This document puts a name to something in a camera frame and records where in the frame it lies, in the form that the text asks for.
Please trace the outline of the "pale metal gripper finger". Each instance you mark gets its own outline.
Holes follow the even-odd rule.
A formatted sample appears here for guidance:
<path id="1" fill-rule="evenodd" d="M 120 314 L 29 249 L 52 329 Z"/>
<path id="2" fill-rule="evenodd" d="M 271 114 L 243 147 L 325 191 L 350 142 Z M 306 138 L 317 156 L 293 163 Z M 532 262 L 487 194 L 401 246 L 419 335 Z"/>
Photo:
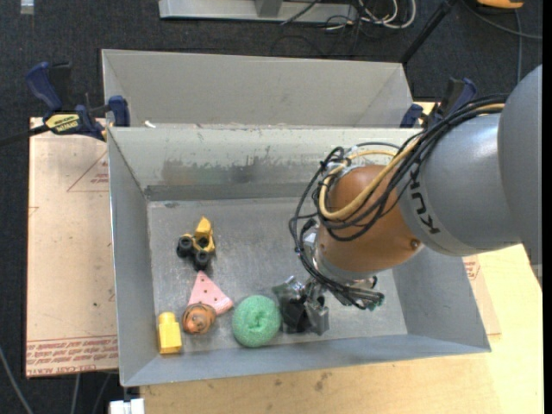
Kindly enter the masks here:
<path id="1" fill-rule="evenodd" d="M 329 330 L 329 308 L 325 305 L 324 296 L 307 298 L 304 308 L 310 323 L 310 330 L 319 336 Z"/>
<path id="2" fill-rule="evenodd" d="M 283 283 L 272 287 L 273 294 L 278 301 L 299 301 L 302 298 L 302 283 L 290 276 Z"/>

